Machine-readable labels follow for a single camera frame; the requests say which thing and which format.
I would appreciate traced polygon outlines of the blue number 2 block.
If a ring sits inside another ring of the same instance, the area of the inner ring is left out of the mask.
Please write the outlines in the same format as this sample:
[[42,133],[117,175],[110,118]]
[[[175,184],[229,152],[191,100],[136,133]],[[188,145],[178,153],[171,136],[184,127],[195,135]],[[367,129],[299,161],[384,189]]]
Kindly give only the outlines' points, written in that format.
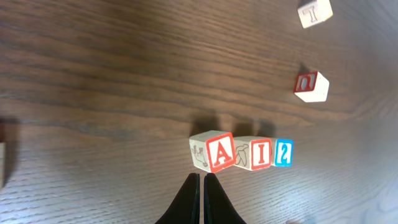
[[271,165],[275,167],[291,167],[294,155],[294,142],[291,139],[271,139]]

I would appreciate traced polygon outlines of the red letter A block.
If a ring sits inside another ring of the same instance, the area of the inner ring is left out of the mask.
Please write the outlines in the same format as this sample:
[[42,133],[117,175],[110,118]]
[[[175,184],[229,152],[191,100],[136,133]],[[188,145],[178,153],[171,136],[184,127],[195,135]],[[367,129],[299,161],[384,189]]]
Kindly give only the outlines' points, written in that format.
[[193,165],[206,172],[217,173],[234,166],[236,151],[233,135],[224,131],[207,131],[189,137]]

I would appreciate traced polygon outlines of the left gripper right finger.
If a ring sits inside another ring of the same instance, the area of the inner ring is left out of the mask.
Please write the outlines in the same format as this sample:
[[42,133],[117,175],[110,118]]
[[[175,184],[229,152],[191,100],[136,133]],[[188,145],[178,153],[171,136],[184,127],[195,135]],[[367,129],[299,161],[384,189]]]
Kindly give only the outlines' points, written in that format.
[[204,178],[204,224],[246,224],[214,173]]

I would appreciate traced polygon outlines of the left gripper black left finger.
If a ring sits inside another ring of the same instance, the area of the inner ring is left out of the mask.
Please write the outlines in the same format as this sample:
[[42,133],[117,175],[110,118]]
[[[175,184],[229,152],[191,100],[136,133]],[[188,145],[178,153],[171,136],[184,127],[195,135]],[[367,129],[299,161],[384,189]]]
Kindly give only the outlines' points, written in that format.
[[166,212],[155,224],[199,224],[200,175],[191,173],[186,178]]

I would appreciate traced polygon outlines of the red letter I block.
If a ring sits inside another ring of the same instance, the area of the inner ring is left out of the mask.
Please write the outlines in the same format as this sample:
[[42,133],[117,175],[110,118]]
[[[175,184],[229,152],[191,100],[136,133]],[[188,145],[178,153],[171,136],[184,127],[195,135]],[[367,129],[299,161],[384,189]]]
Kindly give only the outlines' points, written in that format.
[[241,136],[234,138],[235,166],[255,171],[271,166],[272,142],[270,138]]

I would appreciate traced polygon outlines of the plain engraved wooden block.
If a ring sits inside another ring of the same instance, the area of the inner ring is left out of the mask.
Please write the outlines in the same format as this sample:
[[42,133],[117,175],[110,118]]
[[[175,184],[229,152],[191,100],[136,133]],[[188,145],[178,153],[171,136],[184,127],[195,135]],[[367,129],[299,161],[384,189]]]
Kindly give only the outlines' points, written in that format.
[[306,103],[325,102],[330,82],[319,72],[298,74],[294,94]]

